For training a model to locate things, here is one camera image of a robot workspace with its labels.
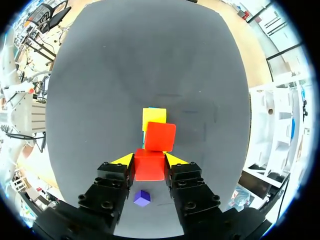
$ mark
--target yellow cube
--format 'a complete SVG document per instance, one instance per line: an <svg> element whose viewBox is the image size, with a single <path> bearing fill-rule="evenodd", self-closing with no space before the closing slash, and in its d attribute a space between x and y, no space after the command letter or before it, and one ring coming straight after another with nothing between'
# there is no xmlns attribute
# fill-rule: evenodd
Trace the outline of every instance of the yellow cube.
<svg viewBox="0 0 320 240"><path fill-rule="evenodd" d="M142 110L142 131L147 130L148 122L165 124L167 121L167 109L165 108L144 108Z"/></svg>

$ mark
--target small purple cube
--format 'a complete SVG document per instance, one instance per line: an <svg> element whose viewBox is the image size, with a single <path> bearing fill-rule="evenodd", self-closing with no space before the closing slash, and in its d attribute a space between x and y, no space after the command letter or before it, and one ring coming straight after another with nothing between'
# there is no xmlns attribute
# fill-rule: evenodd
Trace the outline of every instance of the small purple cube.
<svg viewBox="0 0 320 240"><path fill-rule="evenodd" d="M133 202L140 207L144 207L151 202L150 194L146 191L140 190L135 194Z"/></svg>

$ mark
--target wooden floor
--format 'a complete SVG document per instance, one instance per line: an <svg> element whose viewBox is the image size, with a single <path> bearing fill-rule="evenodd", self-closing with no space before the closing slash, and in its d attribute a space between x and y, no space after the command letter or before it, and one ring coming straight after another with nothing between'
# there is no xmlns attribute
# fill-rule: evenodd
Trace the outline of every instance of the wooden floor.
<svg viewBox="0 0 320 240"><path fill-rule="evenodd" d="M71 6L72 9L63 19L63 22L60 25L62 27L66 27L72 24L72 22L87 4L96 1L97 0L69 0L69 6ZM218 12L228 25L241 54L248 86L254 87L271 82L271 74L265 54L258 42L258 39L255 37L253 30L246 23L246 21L240 18L231 6L219 0L199 0L198 4ZM58 42L55 42L55 40L58 40L59 38L58 31L58 28L54 28L52 31L47 33L43 39L45 42L53 46L56 53L60 48ZM21 64L20 67L21 70L25 71L26 76L33 75L35 70L43 71L49 69L50 66L45 65L47 62L45 58L32 51L28 51L27 54L28 58L30 59L29 62L31 62L30 66ZM19 60L21 63L25 63L27 60L26 53L24 53ZM18 165L25 168L27 171L32 171L49 185L58 188L54 172L51 168L47 149L45 149L43 153L40 153L38 148L35 147L27 159L25 159L23 156L20 156Z"/></svg>

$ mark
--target toy block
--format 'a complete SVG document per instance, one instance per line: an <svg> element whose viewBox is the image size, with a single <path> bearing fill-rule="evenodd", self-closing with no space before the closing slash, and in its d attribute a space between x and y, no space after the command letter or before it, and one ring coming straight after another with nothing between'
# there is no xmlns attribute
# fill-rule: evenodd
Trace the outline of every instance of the toy block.
<svg viewBox="0 0 320 240"><path fill-rule="evenodd" d="M166 153L165 156L166 156L166 159L168 159L170 168L172 167L172 165L188 164L188 162L183 161L182 159L177 158L176 156L173 156L173 155L171 155L171 154L169 154L169 153Z"/></svg>
<svg viewBox="0 0 320 240"><path fill-rule="evenodd" d="M174 148L176 125L171 123L149 122L144 140L148 151L171 152Z"/></svg>
<svg viewBox="0 0 320 240"><path fill-rule="evenodd" d="M134 195L133 202L140 207L145 207L149 203L151 203L150 194L147 191L140 190Z"/></svg>
<svg viewBox="0 0 320 240"><path fill-rule="evenodd" d="M147 130L148 122L163 123L167 121L167 110L165 108L143 108L142 110L142 131Z"/></svg>
<svg viewBox="0 0 320 240"><path fill-rule="evenodd" d="M131 159L133 158L133 153L130 153L128 155L125 155L117 160L114 160L113 162L110 162L111 164L122 164L129 166Z"/></svg>
<svg viewBox="0 0 320 240"><path fill-rule="evenodd" d="M136 181L162 181L165 179L165 155L161 151L137 149L134 154Z"/></svg>

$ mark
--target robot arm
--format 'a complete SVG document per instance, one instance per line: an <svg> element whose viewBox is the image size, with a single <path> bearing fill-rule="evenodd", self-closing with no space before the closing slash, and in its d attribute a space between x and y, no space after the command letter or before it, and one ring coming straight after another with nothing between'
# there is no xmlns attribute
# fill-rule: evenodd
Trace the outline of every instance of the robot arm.
<svg viewBox="0 0 320 240"><path fill-rule="evenodd" d="M258 239L271 226L254 208L222 212L220 197L201 177L195 163L170 166L165 157L164 176L184 235L170 239ZM33 231L43 239L119 239L115 227L134 183L134 154L129 164L104 162L86 193L78 196L79 208L60 201L34 222Z"/></svg>

